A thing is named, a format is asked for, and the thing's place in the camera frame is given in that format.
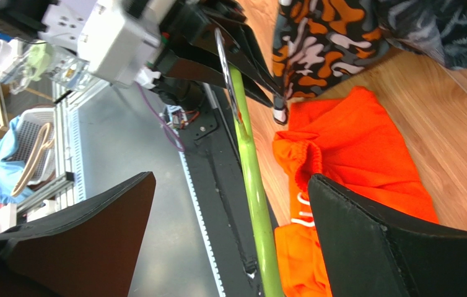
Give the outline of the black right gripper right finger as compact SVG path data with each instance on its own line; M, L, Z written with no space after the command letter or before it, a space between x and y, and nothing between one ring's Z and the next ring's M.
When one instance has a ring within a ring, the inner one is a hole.
M330 180L308 183L334 296L467 296L467 231L387 207Z

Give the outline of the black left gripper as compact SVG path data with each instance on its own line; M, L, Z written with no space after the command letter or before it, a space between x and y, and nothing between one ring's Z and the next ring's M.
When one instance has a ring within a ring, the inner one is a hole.
M237 1L201 1L200 7L186 1L160 3L171 6L160 22L162 43L151 66L161 73L152 91L164 103L195 110L203 102L203 84L226 88L217 52L198 46L201 38L206 46L215 44L212 32L206 29L212 23L221 32L226 59L242 73L246 96L273 106L263 90L278 95L280 87Z

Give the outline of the lime green hanger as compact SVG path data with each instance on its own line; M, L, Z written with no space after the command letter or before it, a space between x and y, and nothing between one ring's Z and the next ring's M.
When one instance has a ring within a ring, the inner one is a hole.
M283 296L274 229L269 216L268 201L258 163L242 73L227 60L221 30L215 29L214 34L234 118L263 292L265 296Z

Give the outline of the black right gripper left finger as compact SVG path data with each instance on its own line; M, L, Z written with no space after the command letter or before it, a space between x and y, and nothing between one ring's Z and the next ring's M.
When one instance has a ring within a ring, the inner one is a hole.
M142 172L0 233L0 296L127 296L155 188Z

